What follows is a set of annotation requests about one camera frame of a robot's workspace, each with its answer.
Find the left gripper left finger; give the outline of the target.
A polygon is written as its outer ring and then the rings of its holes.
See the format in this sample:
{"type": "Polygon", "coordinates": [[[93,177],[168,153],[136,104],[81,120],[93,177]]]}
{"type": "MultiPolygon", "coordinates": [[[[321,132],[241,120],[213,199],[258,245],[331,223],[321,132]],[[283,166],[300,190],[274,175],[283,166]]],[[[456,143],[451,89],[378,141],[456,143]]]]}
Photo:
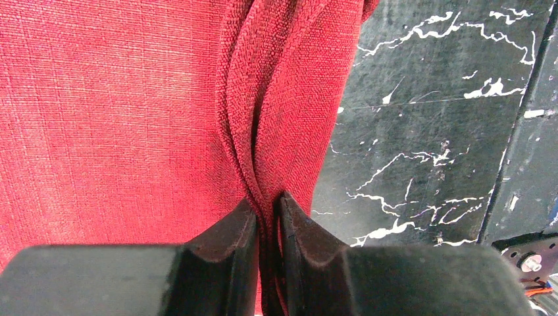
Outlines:
{"type": "Polygon", "coordinates": [[[1,273],[2,315],[253,315],[257,220],[242,201],[185,244],[34,246],[1,273]]]}

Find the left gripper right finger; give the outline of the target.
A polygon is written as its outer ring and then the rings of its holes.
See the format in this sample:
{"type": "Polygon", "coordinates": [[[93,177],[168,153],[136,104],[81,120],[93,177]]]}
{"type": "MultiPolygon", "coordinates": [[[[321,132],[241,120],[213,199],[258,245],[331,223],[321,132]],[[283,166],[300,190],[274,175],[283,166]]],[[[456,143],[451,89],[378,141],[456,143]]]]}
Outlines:
{"type": "Polygon", "coordinates": [[[288,315],[533,315],[492,248],[351,247],[284,193],[280,212],[288,315]]]}

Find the red cloth napkin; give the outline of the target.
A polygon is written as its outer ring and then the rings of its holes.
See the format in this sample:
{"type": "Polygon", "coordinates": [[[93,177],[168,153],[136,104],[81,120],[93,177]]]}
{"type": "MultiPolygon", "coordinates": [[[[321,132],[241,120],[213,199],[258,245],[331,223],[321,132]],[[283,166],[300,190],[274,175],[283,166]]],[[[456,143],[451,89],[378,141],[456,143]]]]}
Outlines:
{"type": "Polygon", "coordinates": [[[313,192],[376,1],[2,1],[1,267],[43,244],[175,244],[242,199],[258,312],[273,204],[313,192]]]}

